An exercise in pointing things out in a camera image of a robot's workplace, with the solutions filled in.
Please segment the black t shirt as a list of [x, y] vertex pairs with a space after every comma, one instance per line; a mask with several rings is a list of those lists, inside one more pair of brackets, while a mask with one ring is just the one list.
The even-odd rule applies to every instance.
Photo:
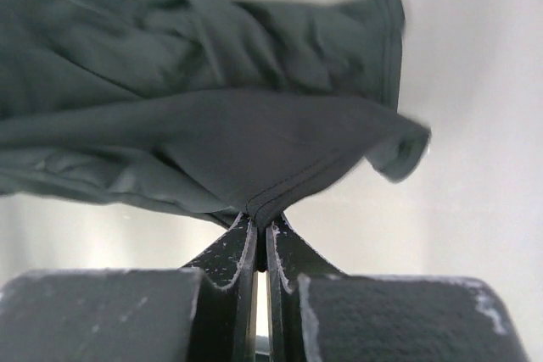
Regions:
[[1, 193], [266, 226], [361, 161], [392, 182], [401, 0], [1, 0]]

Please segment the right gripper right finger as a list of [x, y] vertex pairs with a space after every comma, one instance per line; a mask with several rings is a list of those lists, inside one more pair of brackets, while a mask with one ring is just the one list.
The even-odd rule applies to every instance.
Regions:
[[483, 281], [350, 276], [284, 218], [266, 230], [273, 361], [525, 361], [507, 308]]

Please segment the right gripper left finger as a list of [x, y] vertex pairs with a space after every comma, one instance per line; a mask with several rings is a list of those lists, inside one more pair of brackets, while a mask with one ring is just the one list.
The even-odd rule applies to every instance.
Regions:
[[178, 269], [32, 270], [1, 290], [4, 361], [252, 361], [257, 231]]

